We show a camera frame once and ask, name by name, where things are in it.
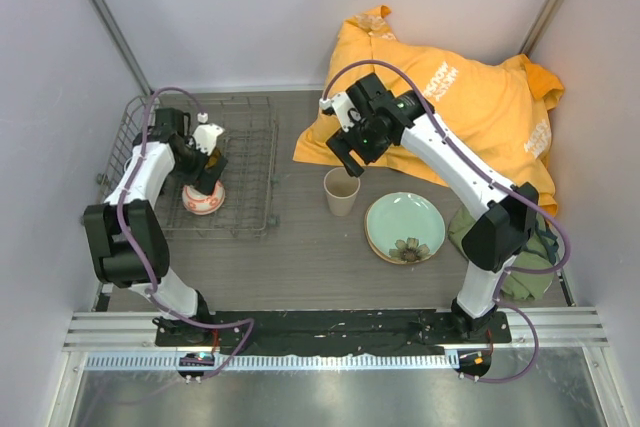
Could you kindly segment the beige tall cup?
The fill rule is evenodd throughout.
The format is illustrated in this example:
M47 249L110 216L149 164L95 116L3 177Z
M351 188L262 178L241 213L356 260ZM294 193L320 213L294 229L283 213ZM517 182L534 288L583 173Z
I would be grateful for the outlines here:
M360 179L350 176L344 167L336 167L327 172L323 179L323 188L330 212L338 217L348 215L360 186Z

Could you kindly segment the white orange patterned bowl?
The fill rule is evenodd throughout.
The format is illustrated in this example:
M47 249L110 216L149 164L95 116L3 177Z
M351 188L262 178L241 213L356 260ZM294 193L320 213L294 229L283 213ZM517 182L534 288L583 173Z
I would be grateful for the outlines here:
M225 200L226 191L221 181L217 181L213 192L204 195L192 186L184 186L182 189L182 204L184 208L195 215L205 216L216 212L221 208Z

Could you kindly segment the yellow patterned plate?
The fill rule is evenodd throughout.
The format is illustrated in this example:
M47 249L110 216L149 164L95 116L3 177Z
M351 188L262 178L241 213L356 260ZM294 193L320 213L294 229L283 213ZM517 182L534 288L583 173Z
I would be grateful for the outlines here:
M219 163L219 159L222 156L222 153L218 147L215 147L209 156L209 160L206 164L207 169L211 169L215 167Z

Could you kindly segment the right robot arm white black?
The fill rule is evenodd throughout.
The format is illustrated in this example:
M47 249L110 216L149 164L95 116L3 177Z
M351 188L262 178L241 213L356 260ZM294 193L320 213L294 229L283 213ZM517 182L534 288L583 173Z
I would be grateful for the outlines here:
M444 180L467 208L474 223L461 242L468 267L451 305L451 327L460 340L477 340L497 310L501 276L533 233L536 188L517 186L494 172L445 126L419 91L396 96L374 73L344 92L323 95L319 107L339 121L327 145L349 175L360 176L390 146L401 146Z

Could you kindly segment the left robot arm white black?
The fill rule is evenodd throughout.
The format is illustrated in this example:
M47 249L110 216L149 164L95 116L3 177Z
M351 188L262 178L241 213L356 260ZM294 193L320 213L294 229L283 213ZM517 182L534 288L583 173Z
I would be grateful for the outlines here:
M202 294L187 286L170 266L170 251L155 206L170 177L197 193L214 193L227 159L218 142L223 127L199 114L160 108L143 119L120 182L101 203L83 214L97 279L145 297L162 317L178 321L190 345L205 344L213 332Z

